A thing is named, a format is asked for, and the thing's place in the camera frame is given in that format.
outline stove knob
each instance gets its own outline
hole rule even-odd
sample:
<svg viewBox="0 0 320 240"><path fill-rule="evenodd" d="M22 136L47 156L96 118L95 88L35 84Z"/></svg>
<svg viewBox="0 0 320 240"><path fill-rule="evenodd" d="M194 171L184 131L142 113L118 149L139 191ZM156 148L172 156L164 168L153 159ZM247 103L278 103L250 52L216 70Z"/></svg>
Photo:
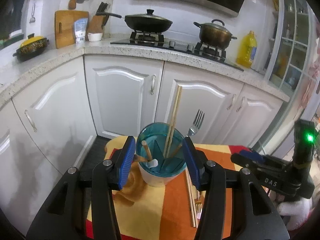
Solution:
<svg viewBox="0 0 320 240"><path fill-rule="evenodd" d="M193 51L194 48L195 47L192 44L187 45L187 50L189 50L189 51Z"/></svg>
<svg viewBox="0 0 320 240"><path fill-rule="evenodd" d="M169 47L170 48L174 48L174 46L176 46L176 42L175 41L169 41Z"/></svg>

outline granite countertop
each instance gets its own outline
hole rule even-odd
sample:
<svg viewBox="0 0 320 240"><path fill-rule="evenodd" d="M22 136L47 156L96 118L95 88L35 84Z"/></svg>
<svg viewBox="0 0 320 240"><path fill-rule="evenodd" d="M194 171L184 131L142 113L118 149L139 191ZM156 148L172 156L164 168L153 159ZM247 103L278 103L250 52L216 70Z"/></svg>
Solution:
<svg viewBox="0 0 320 240"><path fill-rule="evenodd" d="M289 96L284 92L271 82L264 81L262 75L251 69L245 69L242 72L222 63L166 49L110 44L114 40L116 39L85 42L84 44L74 44L62 49L52 49L26 62L19 63L15 61L0 67L0 108L11 97L40 76L69 60L86 54L143 57L183 64L241 81L285 102L290 100Z"/></svg>

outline bottle label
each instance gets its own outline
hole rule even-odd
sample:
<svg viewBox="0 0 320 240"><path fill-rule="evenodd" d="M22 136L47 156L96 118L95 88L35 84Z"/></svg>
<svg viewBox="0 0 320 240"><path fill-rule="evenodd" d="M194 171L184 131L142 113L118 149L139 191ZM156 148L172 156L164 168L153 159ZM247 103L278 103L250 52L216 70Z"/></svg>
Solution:
<svg viewBox="0 0 320 240"><path fill-rule="evenodd" d="M250 55L250 63L253 62L254 56L256 55L257 47L252 47L251 55Z"/></svg>

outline yellow and orange cloth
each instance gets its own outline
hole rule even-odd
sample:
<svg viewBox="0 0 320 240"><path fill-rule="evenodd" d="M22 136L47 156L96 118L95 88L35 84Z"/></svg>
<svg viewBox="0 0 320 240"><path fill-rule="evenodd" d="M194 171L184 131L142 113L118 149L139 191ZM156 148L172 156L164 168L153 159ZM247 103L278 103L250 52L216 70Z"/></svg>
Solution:
<svg viewBox="0 0 320 240"><path fill-rule="evenodd" d="M121 149L127 139L119 136L106 145L105 159L114 149ZM231 170L241 167L230 161L235 149L225 145L196 144L209 160ZM128 182L121 191L113 192L116 216L122 240L192 240L192 227L185 173L181 173L164 187L151 187L140 174L137 163L131 166ZM227 189L223 238L230 235L232 192ZM86 233L93 238L91 207L86 220Z"/></svg>

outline yellow bottle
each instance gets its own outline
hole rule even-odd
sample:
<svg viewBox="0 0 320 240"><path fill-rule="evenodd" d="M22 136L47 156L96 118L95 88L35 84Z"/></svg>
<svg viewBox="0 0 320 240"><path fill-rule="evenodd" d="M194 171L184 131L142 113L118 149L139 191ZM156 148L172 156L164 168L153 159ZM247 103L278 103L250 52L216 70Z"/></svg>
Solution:
<svg viewBox="0 0 320 240"><path fill-rule="evenodd" d="M257 50L257 41L254 37L254 32L243 37L236 62L244 67L250 68Z"/></svg>

